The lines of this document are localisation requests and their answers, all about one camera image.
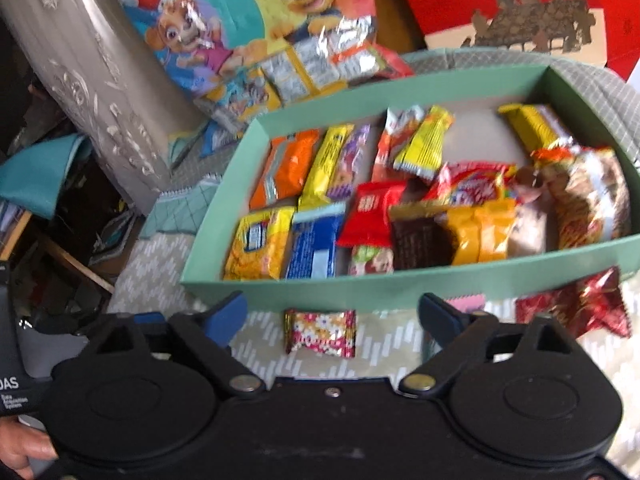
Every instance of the mint green box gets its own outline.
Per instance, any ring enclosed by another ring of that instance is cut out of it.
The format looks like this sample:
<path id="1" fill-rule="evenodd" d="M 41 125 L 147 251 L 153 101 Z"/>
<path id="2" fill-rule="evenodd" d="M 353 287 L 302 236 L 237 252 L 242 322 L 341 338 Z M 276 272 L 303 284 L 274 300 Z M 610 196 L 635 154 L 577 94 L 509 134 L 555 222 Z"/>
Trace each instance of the mint green box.
<path id="1" fill-rule="evenodd" d="M 522 101 L 551 103 L 578 140 L 593 146 L 615 147 L 631 195 L 631 236 L 502 262 L 388 275 L 279 282 L 221 280 L 238 220 L 247 213 L 247 203 L 260 176 L 271 139 L 382 114 L 389 107 L 444 104 L 456 113 L 457 118 L 460 117 L 464 128 L 472 135 L 460 143 L 463 151 L 466 145 L 472 144 L 462 155 L 467 160 L 497 160 L 490 155 L 500 152 L 505 144 L 517 143 L 517 139 L 512 132 L 498 143 L 491 138 L 495 131 L 505 127 L 495 109 L 500 104 Z M 614 265 L 620 266 L 623 274 L 640 269 L 640 175 L 591 107 L 555 70 L 546 66 L 507 66 L 440 72 L 371 84 L 254 120 L 209 205 L 181 283 L 207 304 L 215 303 L 232 291 L 242 290 L 252 310 L 355 308 L 360 312 L 371 312 L 413 308 L 424 292 L 434 292 L 443 298 L 478 293 L 484 293 L 489 300 L 514 298 L 555 288 Z"/>

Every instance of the red foil candy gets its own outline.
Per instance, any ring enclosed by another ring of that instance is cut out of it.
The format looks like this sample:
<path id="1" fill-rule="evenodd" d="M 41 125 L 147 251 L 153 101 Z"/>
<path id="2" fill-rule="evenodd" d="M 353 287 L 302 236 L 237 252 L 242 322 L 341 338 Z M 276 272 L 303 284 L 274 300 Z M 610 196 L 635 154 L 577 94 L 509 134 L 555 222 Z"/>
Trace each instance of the red foil candy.
<path id="1" fill-rule="evenodd" d="M 528 323 L 549 312 L 575 338 L 603 328 L 631 337 L 631 322 L 620 292 L 620 269 L 611 267 L 564 287 L 516 300 L 516 322 Z"/>

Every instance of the purple candy wrapper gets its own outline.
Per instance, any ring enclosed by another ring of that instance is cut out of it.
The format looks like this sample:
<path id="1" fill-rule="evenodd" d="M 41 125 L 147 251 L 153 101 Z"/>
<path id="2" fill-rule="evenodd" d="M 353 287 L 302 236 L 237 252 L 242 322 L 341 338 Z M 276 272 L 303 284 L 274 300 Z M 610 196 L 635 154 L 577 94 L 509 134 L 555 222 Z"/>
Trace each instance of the purple candy wrapper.
<path id="1" fill-rule="evenodd" d="M 326 195 L 332 201 L 345 200 L 355 190 L 355 180 L 362 170 L 362 159 L 370 124 L 356 128 L 344 143 Z"/>

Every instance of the metal screw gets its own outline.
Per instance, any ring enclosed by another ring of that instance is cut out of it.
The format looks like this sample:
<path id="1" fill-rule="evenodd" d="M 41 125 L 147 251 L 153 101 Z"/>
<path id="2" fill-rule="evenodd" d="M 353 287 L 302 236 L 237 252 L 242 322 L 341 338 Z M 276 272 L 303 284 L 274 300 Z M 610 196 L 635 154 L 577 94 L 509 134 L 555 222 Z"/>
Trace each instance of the metal screw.
<path id="1" fill-rule="evenodd" d="M 229 381 L 231 386 L 237 392 L 249 394 L 254 392 L 262 385 L 262 381 L 255 375 L 238 375 Z"/>
<path id="2" fill-rule="evenodd" d="M 340 394 L 341 394 L 341 393 L 342 393 L 342 392 L 340 391 L 340 388 L 335 388 L 334 386 L 332 386 L 331 388 L 327 388 L 327 389 L 324 391 L 324 394 L 325 394 L 327 397 L 333 397 L 334 399 L 335 399 L 335 397 L 340 397 Z"/>
<path id="3" fill-rule="evenodd" d="M 416 392 L 428 392 L 436 385 L 436 379 L 426 374 L 411 374 L 402 382 L 405 387 Z"/>

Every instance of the red gift bag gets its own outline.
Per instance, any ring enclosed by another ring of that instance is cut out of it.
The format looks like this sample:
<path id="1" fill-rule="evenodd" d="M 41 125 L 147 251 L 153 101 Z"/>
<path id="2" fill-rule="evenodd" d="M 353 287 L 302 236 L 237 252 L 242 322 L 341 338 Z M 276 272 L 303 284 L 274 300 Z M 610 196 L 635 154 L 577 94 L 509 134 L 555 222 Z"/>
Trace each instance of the red gift bag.
<path id="1" fill-rule="evenodd" d="M 477 44 L 550 51 L 595 64 L 607 62 L 625 78 L 640 54 L 640 0 L 409 3 L 430 48 Z"/>

